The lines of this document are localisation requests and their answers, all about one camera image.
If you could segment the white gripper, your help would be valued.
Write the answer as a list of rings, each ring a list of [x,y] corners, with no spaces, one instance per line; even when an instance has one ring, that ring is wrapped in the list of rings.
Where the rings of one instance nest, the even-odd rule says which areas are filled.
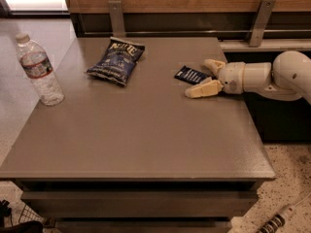
[[[201,83],[193,85],[185,91],[188,98],[200,98],[217,95],[221,90],[227,94],[241,94],[243,92],[244,62],[230,62],[215,59],[205,59],[204,66],[208,68],[218,80],[207,78]]]

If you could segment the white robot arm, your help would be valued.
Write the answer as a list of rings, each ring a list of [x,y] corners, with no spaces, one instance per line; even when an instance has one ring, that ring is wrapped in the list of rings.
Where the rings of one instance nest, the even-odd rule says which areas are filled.
[[[204,65],[216,77],[206,78],[185,91],[188,98],[253,92],[268,99],[311,104],[311,59],[295,50],[280,53],[272,63],[225,63],[205,59]]]

